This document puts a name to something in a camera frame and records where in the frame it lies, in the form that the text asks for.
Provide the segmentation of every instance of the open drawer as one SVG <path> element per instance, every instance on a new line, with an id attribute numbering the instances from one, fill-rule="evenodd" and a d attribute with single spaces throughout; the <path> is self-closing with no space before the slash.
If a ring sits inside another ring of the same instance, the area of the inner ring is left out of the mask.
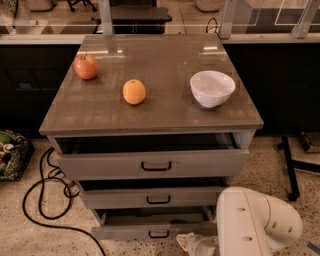
<path id="1" fill-rule="evenodd" d="M 123 189 L 121 187 L 124 184 L 119 185 L 119 188 L 116 188 L 117 184 L 113 184 L 115 188 L 110 186 L 107 189 L 107 185 L 112 183 L 112 181 L 107 181 L 105 189 L 99 190 L 99 187 L 95 186 L 95 190 L 82 191 L 80 197 L 89 209 L 215 205 L 219 193 L 223 191 L 224 187 L 204 186 L 210 182 L 196 181 L 189 182 L 194 184 L 192 187 L 183 179 L 158 182 L 146 180 L 146 184 L 149 184 L 143 189 L 139 188 L 141 180 L 137 181 L 137 184 L 133 180 L 128 183 L 127 188 Z"/>
<path id="2" fill-rule="evenodd" d="M 236 176 L 247 149 L 61 155 L 58 163 L 72 180 Z"/>
<path id="3" fill-rule="evenodd" d="M 215 207 L 169 207 L 94 211 L 101 226 L 92 229 L 97 239 L 131 240 L 176 237 L 194 232 L 217 235 Z"/>
<path id="4" fill-rule="evenodd" d="M 57 141 L 64 152 L 59 165 L 73 180 L 235 176 L 249 154 L 226 133 Z"/>

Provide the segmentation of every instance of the speckled floor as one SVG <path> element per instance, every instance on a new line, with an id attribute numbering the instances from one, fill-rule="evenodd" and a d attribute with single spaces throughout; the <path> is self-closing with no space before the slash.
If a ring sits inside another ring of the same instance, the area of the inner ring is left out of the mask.
<path id="1" fill-rule="evenodd" d="M 250 156 L 238 177 L 232 185 L 243 186 L 285 201 L 289 183 L 286 175 L 284 154 L 278 149 L 278 137 L 255 137 L 249 148 Z M 38 256 L 38 255 L 101 255 L 97 245 L 82 233 L 69 230 L 40 227 L 30 222 L 23 214 L 22 200 L 27 190 L 40 180 L 39 161 L 41 155 L 50 147 L 46 139 L 32 140 L 35 153 L 19 182 L 0 183 L 0 255 L 6 256 Z M 310 160 L 320 164 L 319 154 L 305 153 L 294 137 L 289 138 L 292 156 L 296 160 Z M 45 164 L 44 173 L 51 170 Z M 300 189 L 300 197 L 296 202 L 290 202 L 300 213 L 304 232 L 299 243 L 277 252 L 275 255 L 318 255 L 310 248 L 308 242 L 320 247 L 320 176 L 296 170 Z M 30 194 L 26 209 L 36 220 L 51 225 L 67 225 L 90 232 L 92 226 L 98 226 L 92 212 L 86 209 L 80 200 L 74 200 L 71 210 L 61 219 L 48 221 L 40 218 L 37 210 L 39 188 Z M 63 188 L 56 182 L 46 185 L 44 194 L 44 212 L 56 215 L 65 207 L 67 200 L 62 196 Z M 155 241 L 100 241 L 106 255 L 157 255 L 179 256 L 184 253 L 175 239 L 160 239 Z"/>

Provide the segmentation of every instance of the black cable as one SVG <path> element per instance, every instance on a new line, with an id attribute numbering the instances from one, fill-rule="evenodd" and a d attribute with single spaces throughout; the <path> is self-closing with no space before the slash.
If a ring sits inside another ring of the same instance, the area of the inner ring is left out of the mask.
<path id="1" fill-rule="evenodd" d="M 65 182 L 63 179 L 61 178 L 58 178 L 57 175 L 61 174 L 62 171 L 60 170 L 60 168 L 56 165 L 53 165 L 50 163 L 50 156 L 52 154 L 52 152 L 54 151 L 53 148 L 49 148 L 42 156 L 41 156 L 41 159 L 40 159 L 40 175 L 41 175 L 41 180 L 36 182 L 35 184 L 33 184 L 31 186 L 31 188 L 29 188 L 29 190 L 27 191 L 27 193 L 25 194 L 24 198 L 23 198 L 23 201 L 22 201 L 22 209 L 23 209 L 23 213 L 24 215 L 31 221 L 33 222 L 34 224 L 37 224 L 39 226 L 42 226 L 42 227 L 47 227 L 47 228 L 55 228 L 55 229 L 65 229 L 65 230 L 73 230 L 73 231 L 77 231 L 77 232 L 80 232 L 80 233 L 83 233 L 87 236 L 89 236 L 96 244 L 97 246 L 99 247 L 101 253 L 103 256 L 106 256 L 103 248 L 101 247 L 101 245 L 99 244 L 98 240 L 93 236 L 91 235 L 90 233 L 88 233 L 87 231 L 85 230 L 82 230 L 82 229 L 79 229 L 79 228 L 74 228 L 74 227 L 68 227 L 68 226 L 56 226 L 56 225 L 50 225 L 50 224 L 44 224 L 44 223 L 41 223 L 41 222 L 38 222 L 34 219 L 32 219 L 32 217 L 28 214 L 27 210 L 26 210 L 26 201 L 27 201 L 27 198 L 29 196 L 29 194 L 39 185 L 41 185 L 41 191 L 40 191 L 40 196 L 39 196 L 39 201 L 38 201 L 38 210 L 41 214 L 42 217 L 44 217 L 45 219 L 49 219 L 49 220 L 54 220 L 54 219 L 58 219 L 60 217 L 62 217 L 63 215 L 65 215 L 71 208 L 72 206 L 72 199 L 75 198 L 76 196 L 79 195 L 79 192 L 76 193 L 75 195 L 72 195 L 71 193 L 71 187 L 74 185 L 74 182 L 71 182 L 71 183 L 67 183 Z M 47 163 L 49 164 L 49 166 L 53 167 L 54 169 L 51 170 L 49 172 L 49 175 L 48 175 L 48 178 L 44 178 L 44 175 L 43 175 L 43 169 L 42 169 L 42 163 L 44 161 L 44 158 L 47 156 Z M 48 181 L 58 181 L 58 182 L 61 182 L 62 184 L 64 184 L 64 194 L 65 196 L 69 199 L 69 203 L 68 203 L 68 206 L 66 207 L 66 209 L 61 213 L 59 214 L 58 216 L 54 216 L 54 217 L 49 217 L 49 216 L 46 216 L 43 211 L 42 211 L 42 200 L 43 200 L 43 194 L 44 194 L 44 189 L 45 189 L 45 183 L 48 182 Z"/>
<path id="2" fill-rule="evenodd" d="M 18 14 L 18 9 L 19 9 L 19 0 L 16 0 L 16 8 L 14 10 L 14 14 L 13 14 L 13 22 L 14 20 L 16 19 L 17 17 L 17 14 Z"/>
<path id="3" fill-rule="evenodd" d="M 214 33 L 218 33 L 218 31 L 217 31 L 217 30 L 218 30 L 218 22 L 217 22 L 217 20 L 216 20 L 215 18 L 211 18 L 211 19 L 208 21 L 207 26 L 206 26 L 206 33 L 208 33 L 210 29 L 212 29 L 212 28 L 209 29 L 209 25 L 210 25 L 210 22 L 211 22 L 211 21 L 214 21 L 214 22 L 215 22 Z"/>

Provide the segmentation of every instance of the orange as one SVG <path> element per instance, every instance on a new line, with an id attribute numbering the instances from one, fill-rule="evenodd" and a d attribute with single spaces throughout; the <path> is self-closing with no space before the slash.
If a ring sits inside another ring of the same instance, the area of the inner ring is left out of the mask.
<path id="1" fill-rule="evenodd" d="M 137 80 L 131 79 L 123 86 L 123 97 L 131 105 L 140 104 L 146 97 L 146 89 L 144 84 Z"/>

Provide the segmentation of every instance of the ceramic bowl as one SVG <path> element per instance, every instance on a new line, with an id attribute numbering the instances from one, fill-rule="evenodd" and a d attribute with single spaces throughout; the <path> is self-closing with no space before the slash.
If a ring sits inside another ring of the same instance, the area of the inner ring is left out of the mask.
<path id="1" fill-rule="evenodd" d="M 194 98 L 206 108 L 214 108 L 226 102 L 236 86 L 233 79 L 218 71 L 201 71 L 190 79 Z"/>

